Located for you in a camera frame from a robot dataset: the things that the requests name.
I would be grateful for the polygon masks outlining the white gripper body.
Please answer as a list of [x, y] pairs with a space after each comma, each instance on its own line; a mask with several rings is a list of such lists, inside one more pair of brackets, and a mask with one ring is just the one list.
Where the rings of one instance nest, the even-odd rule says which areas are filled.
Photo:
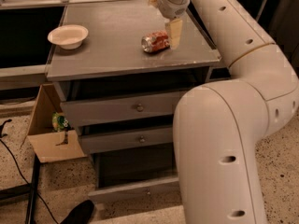
[[165, 18], [173, 20], [180, 18], [184, 14], [189, 3], [190, 0], [186, 0], [179, 5], [169, 0], [157, 0], [157, 8]]

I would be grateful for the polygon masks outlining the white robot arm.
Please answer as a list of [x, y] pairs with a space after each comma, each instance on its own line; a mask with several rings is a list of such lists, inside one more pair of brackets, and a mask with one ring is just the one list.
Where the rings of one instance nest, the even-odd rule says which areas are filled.
[[168, 19], [188, 5], [231, 77], [187, 91], [176, 107], [173, 141], [186, 224], [267, 224], [255, 145], [294, 116], [298, 77], [236, 0], [157, 0]]

